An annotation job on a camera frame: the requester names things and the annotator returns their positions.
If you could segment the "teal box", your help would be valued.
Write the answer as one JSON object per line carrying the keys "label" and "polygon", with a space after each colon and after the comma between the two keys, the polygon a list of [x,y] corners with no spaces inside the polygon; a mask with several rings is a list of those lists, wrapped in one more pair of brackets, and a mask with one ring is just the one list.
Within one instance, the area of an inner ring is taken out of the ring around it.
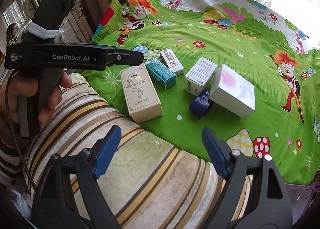
{"label": "teal box", "polygon": [[167,66],[157,59],[145,62],[149,75],[155,79],[165,90],[176,84],[177,76]]}

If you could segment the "cream box with drawing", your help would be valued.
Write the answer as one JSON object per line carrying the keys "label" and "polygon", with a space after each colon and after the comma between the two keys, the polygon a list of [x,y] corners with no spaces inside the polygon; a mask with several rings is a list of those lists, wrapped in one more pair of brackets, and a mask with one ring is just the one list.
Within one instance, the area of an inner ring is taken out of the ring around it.
{"label": "cream box with drawing", "polygon": [[161,101],[144,63],[120,72],[130,117],[138,124],[163,115]]}

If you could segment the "small white red-text box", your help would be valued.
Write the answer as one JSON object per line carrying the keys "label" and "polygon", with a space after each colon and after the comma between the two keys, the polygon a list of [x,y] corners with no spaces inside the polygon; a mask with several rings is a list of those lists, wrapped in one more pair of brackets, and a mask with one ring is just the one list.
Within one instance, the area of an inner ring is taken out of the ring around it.
{"label": "small white red-text box", "polygon": [[166,66],[177,76],[184,74],[184,67],[172,49],[161,50],[160,54]]}

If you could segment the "white box blue text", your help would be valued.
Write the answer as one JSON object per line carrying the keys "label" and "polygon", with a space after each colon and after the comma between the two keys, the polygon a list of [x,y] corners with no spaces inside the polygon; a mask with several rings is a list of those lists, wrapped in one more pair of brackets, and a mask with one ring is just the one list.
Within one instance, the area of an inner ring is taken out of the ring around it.
{"label": "white box blue text", "polygon": [[200,57],[195,65],[184,75],[184,89],[194,96],[198,96],[212,79],[217,64]]}

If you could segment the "dark blue box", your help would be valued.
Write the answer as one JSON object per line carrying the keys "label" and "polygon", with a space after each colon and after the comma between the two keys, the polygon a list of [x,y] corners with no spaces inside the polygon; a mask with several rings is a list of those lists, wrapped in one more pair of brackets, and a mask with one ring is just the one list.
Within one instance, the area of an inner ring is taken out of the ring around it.
{"label": "dark blue box", "polygon": [[197,118],[202,118],[210,111],[213,101],[209,98],[210,91],[204,89],[189,105],[189,111]]}

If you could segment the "large white box pink stain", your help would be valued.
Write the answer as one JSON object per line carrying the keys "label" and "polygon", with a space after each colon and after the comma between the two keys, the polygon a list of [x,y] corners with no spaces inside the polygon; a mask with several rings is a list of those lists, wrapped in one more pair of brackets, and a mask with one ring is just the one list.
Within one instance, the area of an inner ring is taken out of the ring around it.
{"label": "large white box pink stain", "polygon": [[239,117],[255,112],[253,84],[226,64],[215,70],[209,99]]}

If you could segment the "white carved cabinet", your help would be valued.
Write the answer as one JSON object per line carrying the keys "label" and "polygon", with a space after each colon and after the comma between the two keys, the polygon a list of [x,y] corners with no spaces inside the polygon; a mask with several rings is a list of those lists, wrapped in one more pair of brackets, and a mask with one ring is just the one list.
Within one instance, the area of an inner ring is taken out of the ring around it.
{"label": "white carved cabinet", "polygon": [[81,5],[82,0],[77,0],[64,18],[60,33],[55,42],[58,43],[91,43],[93,32],[87,22],[84,9]]}

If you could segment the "purple cardboard storage box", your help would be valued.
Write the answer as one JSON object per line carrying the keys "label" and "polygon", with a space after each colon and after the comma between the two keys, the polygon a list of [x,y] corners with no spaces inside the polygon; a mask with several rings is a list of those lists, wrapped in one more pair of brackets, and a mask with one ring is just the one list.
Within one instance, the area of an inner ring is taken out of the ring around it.
{"label": "purple cardboard storage box", "polygon": [[295,224],[308,209],[315,188],[289,183],[285,183],[285,187],[291,204],[293,223]]}

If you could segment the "striped beige sofa cover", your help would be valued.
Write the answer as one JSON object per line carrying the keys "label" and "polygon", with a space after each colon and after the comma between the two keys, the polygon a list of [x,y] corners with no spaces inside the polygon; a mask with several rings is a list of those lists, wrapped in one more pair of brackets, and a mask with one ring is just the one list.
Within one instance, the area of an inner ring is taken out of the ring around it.
{"label": "striped beige sofa cover", "polygon": [[99,187],[122,228],[200,228],[225,181],[213,165],[141,128],[106,102],[78,74],[62,90],[52,122],[36,136],[24,159],[35,183],[50,156],[93,147],[110,128],[121,140]]}

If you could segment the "green cartoon print cloth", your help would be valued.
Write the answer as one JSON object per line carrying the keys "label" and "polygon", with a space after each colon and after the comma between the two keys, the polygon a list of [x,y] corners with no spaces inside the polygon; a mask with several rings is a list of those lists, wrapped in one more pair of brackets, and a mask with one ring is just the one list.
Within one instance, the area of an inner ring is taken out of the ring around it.
{"label": "green cartoon print cloth", "polygon": [[170,48],[185,70],[202,57],[229,66],[253,84],[255,112],[241,118],[214,104],[197,118],[179,75],[168,90],[155,83],[163,115],[143,128],[205,160],[206,126],[253,156],[266,142],[286,183],[307,185],[315,177],[319,43],[286,18],[253,0],[112,0],[92,41],[142,52],[146,60]]}

